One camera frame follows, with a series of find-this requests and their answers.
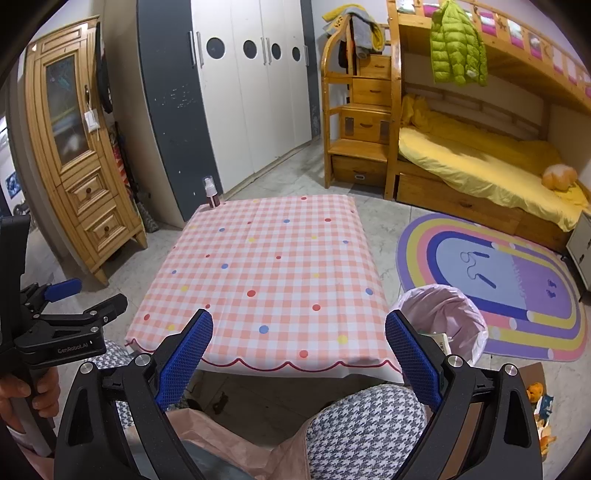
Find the finger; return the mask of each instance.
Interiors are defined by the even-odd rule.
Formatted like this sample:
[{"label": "finger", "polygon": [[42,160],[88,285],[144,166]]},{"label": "finger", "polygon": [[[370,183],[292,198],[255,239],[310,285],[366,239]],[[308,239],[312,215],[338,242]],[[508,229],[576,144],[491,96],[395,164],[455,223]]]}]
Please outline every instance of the finger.
[{"label": "finger", "polygon": [[0,398],[24,398],[31,395],[31,387],[13,375],[0,378]]},{"label": "finger", "polygon": [[36,396],[33,398],[33,408],[35,410],[43,410],[57,403],[57,400],[60,398],[60,391],[60,386],[56,384],[49,392]]},{"label": "finger", "polygon": [[50,391],[59,381],[60,377],[57,373],[57,368],[52,367],[39,379],[39,382],[37,382],[37,391],[39,393]]},{"label": "finger", "polygon": [[60,405],[59,403],[55,402],[52,405],[49,405],[47,408],[39,411],[39,416],[44,419],[52,419],[53,417],[57,417],[57,414],[60,412]]}]

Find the orange plush toy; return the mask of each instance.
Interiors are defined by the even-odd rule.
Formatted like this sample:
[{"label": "orange plush toy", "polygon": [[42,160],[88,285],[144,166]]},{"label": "orange plush toy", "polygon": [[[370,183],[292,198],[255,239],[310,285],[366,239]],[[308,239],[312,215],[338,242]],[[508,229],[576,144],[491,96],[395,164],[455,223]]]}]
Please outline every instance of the orange plush toy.
[{"label": "orange plush toy", "polygon": [[542,185],[550,190],[566,192],[577,181],[577,172],[568,165],[551,165],[542,175]]}]

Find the wardrobe door handle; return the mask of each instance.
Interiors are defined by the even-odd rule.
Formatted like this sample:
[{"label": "wardrobe door handle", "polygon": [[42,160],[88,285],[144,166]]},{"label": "wardrobe door handle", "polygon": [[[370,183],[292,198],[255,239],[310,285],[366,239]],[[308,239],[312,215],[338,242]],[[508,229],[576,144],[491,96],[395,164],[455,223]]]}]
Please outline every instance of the wardrobe door handle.
[{"label": "wardrobe door handle", "polygon": [[197,34],[197,51],[199,53],[199,68],[203,68],[203,50],[201,48],[201,32],[196,32]]},{"label": "wardrobe door handle", "polygon": [[271,64],[271,40],[267,37],[267,50],[269,50],[269,65]]},{"label": "wardrobe door handle", "polygon": [[191,50],[191,65],[193,68],[197,66],[197,55],[195,53],[195,37],[193,30],[189,30],[189,49]]},{"label": "wardrobe door handle", "polygon": [[267,64],[267,51],[265,50],[265,38],[261,37],[261,43],[262,43],[262,64],[266,65]]}]

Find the green puffer jacket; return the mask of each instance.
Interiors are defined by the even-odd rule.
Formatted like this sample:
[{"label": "green puffer jacket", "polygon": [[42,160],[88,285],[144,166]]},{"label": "green puffer jacket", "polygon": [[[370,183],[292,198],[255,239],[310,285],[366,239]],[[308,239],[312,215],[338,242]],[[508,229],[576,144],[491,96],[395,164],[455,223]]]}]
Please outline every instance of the green puffer jacket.
[{"label": "green puffer jacket", "polygon": [[436,82],[486,86],[486,48],[480,32],[455,0],[433,13],[431,65]]}]

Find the houndstooth chair cushion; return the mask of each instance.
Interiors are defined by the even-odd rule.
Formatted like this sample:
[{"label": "houndstooth chair cushion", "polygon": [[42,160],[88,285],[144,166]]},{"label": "houndstooth chair cushion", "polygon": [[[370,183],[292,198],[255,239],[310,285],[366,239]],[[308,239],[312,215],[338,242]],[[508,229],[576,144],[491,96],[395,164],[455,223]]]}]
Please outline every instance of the houndstooth chair cushion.
[{"label": "houndstooth chair cushion", "polygon": [[325,408],[306,431],[312,480],[391,480],[427,420],[414,393],[378,385]]}]

